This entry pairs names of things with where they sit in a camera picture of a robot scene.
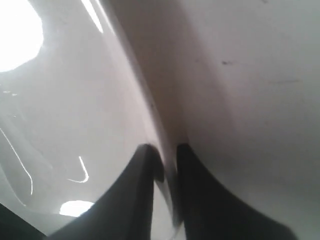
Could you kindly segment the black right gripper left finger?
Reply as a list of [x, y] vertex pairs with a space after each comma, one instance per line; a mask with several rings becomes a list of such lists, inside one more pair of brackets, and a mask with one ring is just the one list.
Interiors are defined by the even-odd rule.
[[141, 144], [108, 191], [49, 240], [149, 240], [154, 181], [164, 181], [158, 150]]

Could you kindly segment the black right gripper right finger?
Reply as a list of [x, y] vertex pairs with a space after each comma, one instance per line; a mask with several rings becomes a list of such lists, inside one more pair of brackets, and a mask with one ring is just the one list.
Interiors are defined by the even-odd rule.
[[192, 148], [177, 146], [177, 175], [188, 240], [295, 240], [285, 225], [229, 192], [202, 164]]

